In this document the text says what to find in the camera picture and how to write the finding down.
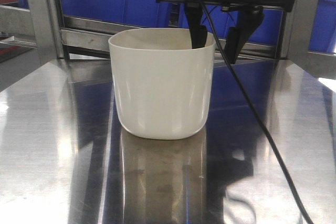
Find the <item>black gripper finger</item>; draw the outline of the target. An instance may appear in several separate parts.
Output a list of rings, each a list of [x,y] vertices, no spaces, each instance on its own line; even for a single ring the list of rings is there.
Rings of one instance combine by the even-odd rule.
[[[230,27],[224,47],[230,64],[235,64],[244,44],[262,24],[264,8],[262,6],[245,6],[238,10],[235,27]]]
[[[201,24],[203,9],[198,3],[186,3],[184,11],[190,32],[192,48],[203,48],[207,41],[207,28]]]

